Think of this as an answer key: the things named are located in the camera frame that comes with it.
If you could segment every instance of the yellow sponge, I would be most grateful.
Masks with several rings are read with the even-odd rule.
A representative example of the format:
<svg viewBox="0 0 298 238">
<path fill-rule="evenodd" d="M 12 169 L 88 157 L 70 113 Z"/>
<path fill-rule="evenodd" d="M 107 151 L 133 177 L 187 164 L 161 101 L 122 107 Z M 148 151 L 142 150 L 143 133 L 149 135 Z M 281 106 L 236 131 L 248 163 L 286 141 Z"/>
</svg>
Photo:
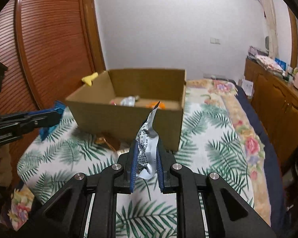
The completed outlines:
<svg viewBox="0 0 298 238">
<path fill-rule="evenodd" d="M 98 77 L 98 73 L 94 72 L 92 75 L 82 78 L 82 82 L 86 83 L 88 86 L 92 85 L 92 81 Z"/>
</svg>

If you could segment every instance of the wooden cabinet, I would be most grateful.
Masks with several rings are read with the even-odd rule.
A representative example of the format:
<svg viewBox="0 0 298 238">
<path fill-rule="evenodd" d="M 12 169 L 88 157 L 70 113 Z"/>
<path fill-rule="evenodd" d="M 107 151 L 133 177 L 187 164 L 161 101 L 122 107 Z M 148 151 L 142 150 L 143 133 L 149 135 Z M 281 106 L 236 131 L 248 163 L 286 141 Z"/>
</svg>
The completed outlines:
<svg viewBox="0 0 298 238">
<path fill-rule="evenodd" d="M 248 59 L 244 75 L 254 83 L 251 104 L 283 166 L 298 146 L 298 90 Z"/>
<path fill-rule="evenodd" d="M 295 99 L 287 101 L 283 118 L 276 128 L 273 145 L 281 162 L 285 162 L 298 146 L 298 102 Z"/>
</svg>

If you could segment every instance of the metal screw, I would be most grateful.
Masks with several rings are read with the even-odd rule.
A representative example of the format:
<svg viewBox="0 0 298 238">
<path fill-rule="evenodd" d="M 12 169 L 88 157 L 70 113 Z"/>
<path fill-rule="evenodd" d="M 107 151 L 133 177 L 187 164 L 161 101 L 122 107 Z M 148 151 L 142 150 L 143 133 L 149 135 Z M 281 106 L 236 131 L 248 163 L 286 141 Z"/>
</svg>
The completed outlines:
<svg viewBox="0 0 298 238">
<path fill-rule="evenodd" d="M 213 179 L 213 180 L 217 180 L 220 176 L 218 173 L 210 173 L 210 177 Z"/>
<path fill-rule="evenodd" d="M 182 165 L 178 164 L 178 163 L 175 163 L 175 164 L 172 165 L 172 168 L 175 169 L 175 170 L 180 170 L 182 168 Z"/>
<path fill-rule="evenodd" d="M 111 167 L 114 170 L 119 170 L 121 168 L 121 164 L 113 164 Z"/>
<path fill-rule="evenodd" d="M 85 174 L 83 174 L 83 173 L 77 173 L 74 177 L 75 177 L 76 180 L 81 180 L 81 179 L 83 179 L 85 177 Z"/>
</svg>

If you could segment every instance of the open cardboard box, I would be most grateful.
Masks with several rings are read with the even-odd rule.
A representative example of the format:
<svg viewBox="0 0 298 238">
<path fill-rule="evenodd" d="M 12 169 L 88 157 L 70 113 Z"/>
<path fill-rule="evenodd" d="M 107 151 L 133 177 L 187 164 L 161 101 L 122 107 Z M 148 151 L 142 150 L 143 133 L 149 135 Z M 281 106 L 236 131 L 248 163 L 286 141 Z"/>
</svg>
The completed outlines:
<svg viewBox="0 0 298 238">
<path fill-rule="evenodd" d="M 67 104 L 78 127 L 92 134 L 110 133 L 131 142 L 151 112 L 146 105 L 161 101 L 154 130 L 164 147 L 179 148 L 185 101 L 185 70 L 180 69 L 116 69 L 102 72 L 92 86 L 83 85 L 67 97 Z M 120 106 L 124 97 L 139 96 L 134 107 Z M 110 105 L 111 100 L 117 105 Z"/>
</svg>

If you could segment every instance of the brown stuffed toy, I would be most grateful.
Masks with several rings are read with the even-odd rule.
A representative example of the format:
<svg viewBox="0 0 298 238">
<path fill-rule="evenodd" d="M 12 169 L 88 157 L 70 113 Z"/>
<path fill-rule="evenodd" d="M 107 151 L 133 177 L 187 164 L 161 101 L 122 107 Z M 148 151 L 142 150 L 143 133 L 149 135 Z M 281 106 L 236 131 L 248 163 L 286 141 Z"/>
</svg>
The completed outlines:
<svg viewBox="0 0 298 238">
<path fill-rule="evenodd" d="M 0 186 L 9 187 L 12 181 L 11 156 L 9 144 L 0 147 Z"/>
</svg>

